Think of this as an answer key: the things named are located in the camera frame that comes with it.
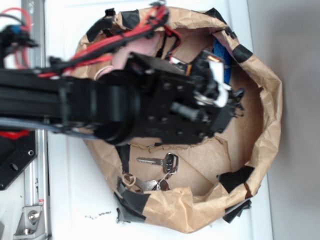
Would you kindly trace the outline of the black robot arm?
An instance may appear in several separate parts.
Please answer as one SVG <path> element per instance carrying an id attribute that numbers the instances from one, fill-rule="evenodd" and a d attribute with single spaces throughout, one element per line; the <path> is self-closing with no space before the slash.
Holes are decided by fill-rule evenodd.
<path id="1" fill-rule="evenodd" d="M 208 51 L 190 64 L 131 53 L 123 69 L 98 80 L 0 73 L 0 135 L 47 130 L 115 146 L 134 138 L 193 145 L 222 133 L 243 111 L 242 88 L 224 81 L 223 61 Z"/>

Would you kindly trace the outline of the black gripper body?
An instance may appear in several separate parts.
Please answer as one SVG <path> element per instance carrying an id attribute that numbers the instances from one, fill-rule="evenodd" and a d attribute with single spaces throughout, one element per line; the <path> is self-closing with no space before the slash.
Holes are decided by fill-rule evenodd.
<path id="1" fill-rule="evenodd" d="M 136 89 L 131 138 L 197 144 L 222 133 L 232 118 L 243 115 L 244 89 L 233 90 L 224 82 L 224 61 L 209 51 L 190 63 L 133 52 L 124 72 Z"/>

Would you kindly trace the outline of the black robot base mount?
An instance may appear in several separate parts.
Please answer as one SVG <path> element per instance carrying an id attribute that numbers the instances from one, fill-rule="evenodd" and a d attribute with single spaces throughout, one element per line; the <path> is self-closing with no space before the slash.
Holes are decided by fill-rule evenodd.
<path id="1" fill-rule="evenodd" d="M 0 138 L 0 190 L 6 190 L 38 155 L 36 132 L 18 139 Z"/>

